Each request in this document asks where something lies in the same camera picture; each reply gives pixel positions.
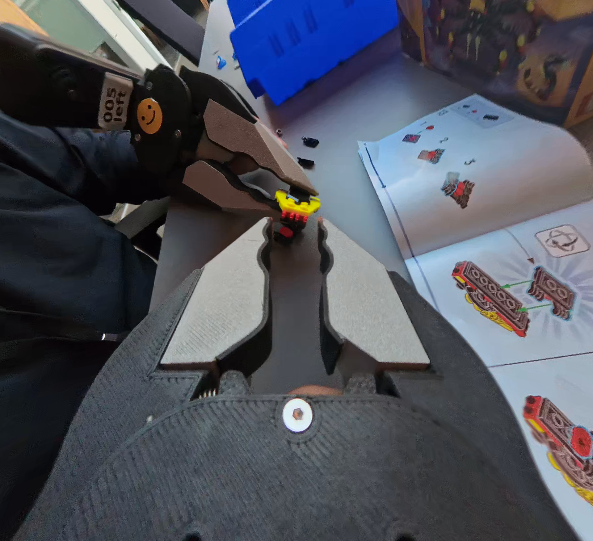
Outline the open lego instruction booklet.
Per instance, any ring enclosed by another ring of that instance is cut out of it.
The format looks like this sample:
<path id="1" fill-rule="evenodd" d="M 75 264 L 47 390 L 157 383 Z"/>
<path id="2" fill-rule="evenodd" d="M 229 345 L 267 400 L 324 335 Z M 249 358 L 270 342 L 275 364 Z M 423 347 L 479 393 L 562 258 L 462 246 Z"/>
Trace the open lego instruction booklet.
<path id="1" fill-rule="evenodd" d="M 359 154 L 417 291 L 492 372 L 557 506 L 592 540 L 592 162 L 478 95 Z"/>

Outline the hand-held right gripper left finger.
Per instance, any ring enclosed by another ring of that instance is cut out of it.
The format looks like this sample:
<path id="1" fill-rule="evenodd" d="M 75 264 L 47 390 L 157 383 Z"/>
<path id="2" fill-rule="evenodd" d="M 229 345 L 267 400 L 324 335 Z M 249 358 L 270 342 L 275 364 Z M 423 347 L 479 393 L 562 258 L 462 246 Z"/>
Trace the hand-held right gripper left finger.
<path id="1" fill-rule="evenodd" d="M 159 360 L 165 370 L 250 378 L 271 353 L 270 249 L 265 217 L 198 271 Z"/>

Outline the person's lap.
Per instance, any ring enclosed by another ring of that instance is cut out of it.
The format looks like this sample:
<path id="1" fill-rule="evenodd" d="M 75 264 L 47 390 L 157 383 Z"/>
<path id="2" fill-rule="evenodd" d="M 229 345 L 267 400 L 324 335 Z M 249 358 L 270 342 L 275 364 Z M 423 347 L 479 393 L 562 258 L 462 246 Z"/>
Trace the person's lap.
<path id="1" fill-rule="evenodd" d="M 40 493 L 117 337 L 147 314 L 156 268 L 69 198 L 1 196 L 1 540 Z"/>

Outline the person's left forearm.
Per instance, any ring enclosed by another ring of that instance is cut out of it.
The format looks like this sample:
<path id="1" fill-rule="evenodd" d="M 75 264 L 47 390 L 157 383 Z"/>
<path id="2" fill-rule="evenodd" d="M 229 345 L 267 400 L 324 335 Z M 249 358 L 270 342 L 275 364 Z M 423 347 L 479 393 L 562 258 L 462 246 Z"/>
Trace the person's left forearm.
<path id="1" fill-rule="evenodd" d="M 129 131 L 44 128 L 1 113 L 1 224 L 72 205 L 105 216 L 118 203 L 165 197 L 165 180 L 139 163 Z"/>

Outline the blue plastic storage bin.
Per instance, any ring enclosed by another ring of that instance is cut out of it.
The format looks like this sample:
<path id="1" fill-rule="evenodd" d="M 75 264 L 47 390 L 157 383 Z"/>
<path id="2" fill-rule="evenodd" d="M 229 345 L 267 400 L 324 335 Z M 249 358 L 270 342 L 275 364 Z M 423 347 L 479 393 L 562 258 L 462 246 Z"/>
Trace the blue plastic storage bin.
<path id="1" fill-rule="evenodd" d="M 255 98 L 280 105 L 398 25 L 396 0 L 227 0 Z"/>

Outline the yellow black lego model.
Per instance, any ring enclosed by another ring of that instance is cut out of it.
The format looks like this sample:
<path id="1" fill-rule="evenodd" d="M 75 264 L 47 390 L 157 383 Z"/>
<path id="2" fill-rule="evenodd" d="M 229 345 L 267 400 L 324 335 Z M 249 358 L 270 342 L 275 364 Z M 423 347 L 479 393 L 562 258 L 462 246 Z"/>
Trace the yellow black lego model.
<path id="1" fill-rule="evenodd" d="M 293 230 L 302 230 L 306 226 L 308 218 L 318 212 L 321 207 L 319 197 L 308 195 L 300 200 L 283 189 L 276 191 L 275 199 L 281 211 L 280 222 Z"/>

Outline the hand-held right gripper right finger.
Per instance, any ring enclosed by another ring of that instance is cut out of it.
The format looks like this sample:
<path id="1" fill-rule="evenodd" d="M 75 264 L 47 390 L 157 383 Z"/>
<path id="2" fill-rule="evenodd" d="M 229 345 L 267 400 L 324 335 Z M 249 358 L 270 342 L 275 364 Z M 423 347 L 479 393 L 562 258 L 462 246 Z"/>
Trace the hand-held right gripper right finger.
<path id="1" fill-rule="evenodd" d="M 326 373 L 426 370 L 431 361 L 386 267 L 327 219 L 318 220 L 318 249 Z"/>

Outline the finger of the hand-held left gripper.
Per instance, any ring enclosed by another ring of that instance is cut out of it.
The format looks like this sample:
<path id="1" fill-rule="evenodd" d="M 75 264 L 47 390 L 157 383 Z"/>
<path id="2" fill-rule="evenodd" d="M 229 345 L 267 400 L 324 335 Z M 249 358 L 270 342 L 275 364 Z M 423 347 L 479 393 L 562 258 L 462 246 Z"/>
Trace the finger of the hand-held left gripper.
<path id="1" fill-rule="evenodd" d="M 212 99 L 208 100 L 203 120 L 208 140 L 232 157 L 247 156 L 256 167 L 270 171 L 291 187 L 318 195 L 284 142 L 259 120 L 249 121 Z"/>
<path id="2" fill-rule="evenodd" d="M 277 201 L 262 189 L 242 182 L 224 165 L 199 160 L 183 175 L 183 193 L 224 212 L 280 217 Z"/>

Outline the purple lego set box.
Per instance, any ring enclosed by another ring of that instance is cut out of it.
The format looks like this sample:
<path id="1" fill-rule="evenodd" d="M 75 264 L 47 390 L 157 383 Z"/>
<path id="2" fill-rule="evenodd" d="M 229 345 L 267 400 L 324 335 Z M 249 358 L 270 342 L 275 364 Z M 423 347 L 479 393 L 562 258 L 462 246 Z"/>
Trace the purple lego set box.
<path id="1" fill-rule="evenodd" d="M 592 118 L 592 0 L 396 0 L 404 52 L 517 112 Z"/>

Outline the black red lego assembly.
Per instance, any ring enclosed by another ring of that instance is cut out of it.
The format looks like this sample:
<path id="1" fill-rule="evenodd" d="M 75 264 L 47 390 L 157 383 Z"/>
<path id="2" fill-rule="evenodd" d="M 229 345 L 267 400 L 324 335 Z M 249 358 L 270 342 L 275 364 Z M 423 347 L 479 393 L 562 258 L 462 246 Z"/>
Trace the black red lego assembly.
<path id="1" fill-rule="evenodd" d="M 290 247 L 301 237 L 304 226 L 278 224 L 273 231 L 273 240 L 284 247 Z"/>

